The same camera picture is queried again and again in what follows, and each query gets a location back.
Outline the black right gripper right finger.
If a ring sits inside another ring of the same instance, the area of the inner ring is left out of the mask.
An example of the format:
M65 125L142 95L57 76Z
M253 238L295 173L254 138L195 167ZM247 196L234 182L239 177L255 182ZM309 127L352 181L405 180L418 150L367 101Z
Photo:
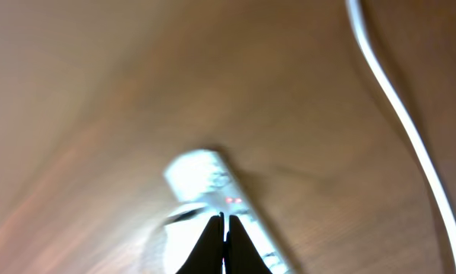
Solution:
M227 274L271 274L248 236L241 220L229 216L229 231L223 251Z

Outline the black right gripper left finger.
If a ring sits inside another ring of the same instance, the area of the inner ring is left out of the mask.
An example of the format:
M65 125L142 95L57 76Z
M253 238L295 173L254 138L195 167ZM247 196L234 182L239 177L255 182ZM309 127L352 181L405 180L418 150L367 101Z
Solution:
M222 274L225 217L213 215L177 274Z

